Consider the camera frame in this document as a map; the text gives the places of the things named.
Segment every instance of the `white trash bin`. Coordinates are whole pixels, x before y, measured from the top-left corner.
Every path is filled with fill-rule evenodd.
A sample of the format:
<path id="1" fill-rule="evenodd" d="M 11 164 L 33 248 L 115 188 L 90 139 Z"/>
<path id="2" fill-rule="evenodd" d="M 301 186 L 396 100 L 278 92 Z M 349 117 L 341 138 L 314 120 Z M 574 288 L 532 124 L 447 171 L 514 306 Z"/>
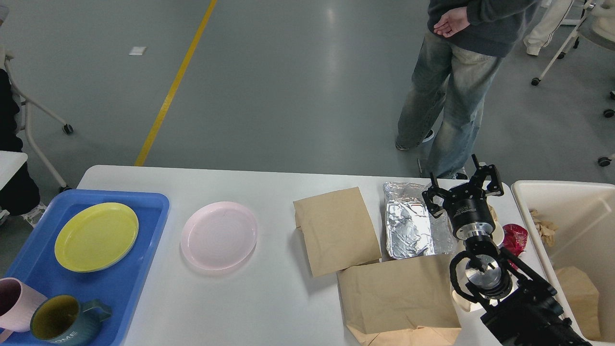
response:
<path id="1" fill-rule="evenodd" d="M 615 185 L 522 180 L 512 185 L 512 191 L 547 280 L 561 292 L 554 268 L 574 265 L 586 272 L 600 293 L 598 317 L 604 341 L 590 342 L 615 345 Z M 560 227 L 553 247 L 542 245 L 530 210 Z M 556 299 L 574 321 L 563 295 Z M 576 322 L 573 326 L 579 332 Z"/>

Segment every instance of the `robotic arm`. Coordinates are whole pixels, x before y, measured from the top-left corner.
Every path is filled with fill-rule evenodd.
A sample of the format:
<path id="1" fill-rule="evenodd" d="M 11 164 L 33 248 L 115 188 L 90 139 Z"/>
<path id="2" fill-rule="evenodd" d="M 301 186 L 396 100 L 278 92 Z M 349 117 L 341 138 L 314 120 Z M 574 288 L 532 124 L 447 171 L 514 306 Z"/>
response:
<path id="1" fill-rule="evenodd" d="M 427 210 L 436 218 L 446 212 L 453 235 L 466 248 L 450 264 L 453 289 L 464 299 L 482 305 L 486 313 L 480 319 L 504 346 L 591 346 L 575 333 L 569 318 L 560 318 L 563 309 L 554 299 L 557 291 L 553 286 L 506 248 L 493 243 L 495 223 L 486 198 L 502 196 L 504 190 L 494 165 L 479 165 L 475 155 L 472 159 L 476 173 L 469 182 L 445 190 L 432 174 L 432 186 L 423 192 Z M 491 182 L 484 190 L 487 177 Z M 434 202 L 436 196 L 443 199 L 441 206 Z M 469 293 L 461 289 L 457 278 L 457 266 L 464 259 L 468 259 L 465 273 Z M 518 288 L 511 293 L 512 277 L 517 279 Z M 498 303 L 490 305 L 491 299 Z"/>

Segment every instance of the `pink plate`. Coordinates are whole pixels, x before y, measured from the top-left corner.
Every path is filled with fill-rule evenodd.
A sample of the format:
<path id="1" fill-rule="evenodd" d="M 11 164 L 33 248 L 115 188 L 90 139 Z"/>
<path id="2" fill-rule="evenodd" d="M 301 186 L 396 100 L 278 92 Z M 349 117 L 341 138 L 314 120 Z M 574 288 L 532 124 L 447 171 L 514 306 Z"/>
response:
<path id="1" fill-rule="evenodd" d="M 184 256 L 204 270 L 234 267 L 255 246 L 256 218 L 248 208 L 234 202 L 217 202 L 199 209 L 181 234 Z"/>

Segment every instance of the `aluminum foil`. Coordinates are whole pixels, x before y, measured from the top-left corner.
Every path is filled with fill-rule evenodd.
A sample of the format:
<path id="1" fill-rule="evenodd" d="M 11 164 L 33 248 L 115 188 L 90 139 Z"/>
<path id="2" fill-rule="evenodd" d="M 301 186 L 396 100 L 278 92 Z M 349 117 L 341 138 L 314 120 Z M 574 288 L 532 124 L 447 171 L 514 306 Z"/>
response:
<path id="1" fill-rule="evenodd" d="M 415 183 L 384 184 L 386 249 L 394 259 L 451 253 L 456 241 L 448 216 L 434 218 L 421 193 L 427 186 Z"/>

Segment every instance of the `gray floor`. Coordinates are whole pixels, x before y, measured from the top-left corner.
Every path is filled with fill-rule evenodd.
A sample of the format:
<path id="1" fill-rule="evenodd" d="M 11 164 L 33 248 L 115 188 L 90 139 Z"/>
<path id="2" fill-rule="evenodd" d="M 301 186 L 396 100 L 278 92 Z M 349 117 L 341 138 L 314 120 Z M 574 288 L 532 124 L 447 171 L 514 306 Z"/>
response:
<path id="1" fill-rule="evenodd" d="M 0 43 L 24 91 L 75 133 L 37 116 L 34 135 L 76 186 L 95 164 L 132 165 L 208 1 L 4 0 Z M 394 148 L 396 122 L 425 30 L 426 2 L 219 0 L 147 166 L 418 176 L 428 145 Z M 540 57 L 509 55 L 485 105 L 475 152 L 505 183 L 615 182 L 596 159 L 615 151 L 613 52 L 582 42 L 538 87 L 570 28 Z M 148 46 L 129 57 L 132 46 Z M 48 203 L 58 185 L 29 146 Z M 0 229 L 0 273 L 30 230 Z"/>

